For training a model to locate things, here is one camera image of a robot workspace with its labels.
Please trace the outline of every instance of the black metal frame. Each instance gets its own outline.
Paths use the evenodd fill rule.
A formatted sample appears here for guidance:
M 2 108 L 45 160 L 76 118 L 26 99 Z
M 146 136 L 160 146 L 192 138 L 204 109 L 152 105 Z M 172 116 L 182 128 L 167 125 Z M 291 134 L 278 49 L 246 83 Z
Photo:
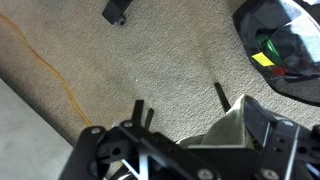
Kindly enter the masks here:
M 203 146 L 183 149 L 141 126 L 143 101 L 139 100 L 131 120 L 109 131 L 100 126 L 83 130 L 60 179 L 103 179 L 109 164 L 120 160 L 142 180 L 320 179 L 320 126 L 310 131 L 289 119 L 275 119 L 255 100 L 247 103 L 250 105 L 244 112 L 255 113 L 245 116 L 243 122 L 260 150 Z M 153 110 L 149 112 L 151 121 Z

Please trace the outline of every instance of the orange cable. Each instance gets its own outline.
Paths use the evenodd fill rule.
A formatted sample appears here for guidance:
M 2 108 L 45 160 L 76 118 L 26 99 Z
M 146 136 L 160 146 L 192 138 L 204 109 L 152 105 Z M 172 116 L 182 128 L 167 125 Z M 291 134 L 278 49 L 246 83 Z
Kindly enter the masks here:
M 28 43 L 26 37 L 23 35 L 22 31 L 19 29 L 19 27 L 17 25 L 15 25 L 13 22 L 11 22 L 7 17 L 5 17 L 4 15 L 0 14 L 0 19 L 4 20 L 5 23 L 7 23 L 9 26 L 12 27 L 12 29 L 14 29 L 20 36 L 21 41 L 24 43 L 24 45 L 32 52 L 32 54 L 36 57 L 36 59 L 42 64 L 44 65 L 48 70 L 50 70 L 62 83 L 63 87 L 65 88 L 65 90 L 67 91 L 69 98 L 74 106 L 74 108 L 77 110 L 77 112 L 80 114 L 80 116 L 82 117 L 82 119 L 84 120 L 84 122 L 88 125 L 88 126 L 92 126 L 90 120 L 87 118 L 87 116 L 82 112 L 82 110 L 80 109 L 78 103 L 76 102 L 73 93 L 69 87 L 69 85 L 67 84 L 66 80 L 64 80 L 64 78 L 58 73 L 57 70 L 55 70 L 50 64 L 48 64 L 45 60 L 43 60 L 43 58 L 41 58 L 41 56 L 30 46 L 30 44 Z

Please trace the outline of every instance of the beige carpet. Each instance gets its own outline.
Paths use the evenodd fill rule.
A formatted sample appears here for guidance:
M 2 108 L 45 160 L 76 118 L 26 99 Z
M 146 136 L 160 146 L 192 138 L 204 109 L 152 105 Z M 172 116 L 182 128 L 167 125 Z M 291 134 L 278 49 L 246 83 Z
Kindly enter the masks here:
M 106 0 L 0 0 L 0 12 L 65 77 L 95 125 L 110 128 L 144 99 L 156 111 L 153 131 L 174 140 L 204 133 L 223 115 L 215 80 L 231 103 L 249 94 L 308 127 L 319 123 L 319 108 L 276 94 L 250 65 L 231 18 L 241 1 L 134 0 L 124 27 L 101 16 Z M 2 22 L 0 78 L 74 143 L 85 123 Z

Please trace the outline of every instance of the floor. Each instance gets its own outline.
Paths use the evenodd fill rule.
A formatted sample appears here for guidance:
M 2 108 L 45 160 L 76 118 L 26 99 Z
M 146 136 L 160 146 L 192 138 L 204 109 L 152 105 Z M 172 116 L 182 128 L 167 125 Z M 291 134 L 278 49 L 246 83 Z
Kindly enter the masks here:
M 0 179 L 58 179 L 71 145 L 1 79 L 0 126 Z
M 244 0 L 140 0 L 127 24 L 101 16 L 106 0 L 0 0 L 31 46 L 71 86 L 94 125 L 130 117 L 134 101 L 155 109 L 152 131 L 173 140 L 222 117 L 213 82 L 231 103 L 242 94 L 311 127 L 319 108 L 276 94 L 250 65 L 232 23 Z M 0 21 L 0 77 L 70 143 L 85 123 L 63 87 Z

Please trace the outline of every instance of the yellow sticker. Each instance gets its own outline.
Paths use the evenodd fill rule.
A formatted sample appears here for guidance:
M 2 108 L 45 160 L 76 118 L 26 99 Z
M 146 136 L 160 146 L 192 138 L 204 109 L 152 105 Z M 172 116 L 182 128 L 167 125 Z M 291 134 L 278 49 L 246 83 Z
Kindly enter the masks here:
M 274 65 L 274 63 L 266 55 L 263 54 L 263 52 L 253 55 L 252 58 L 264 67 Z

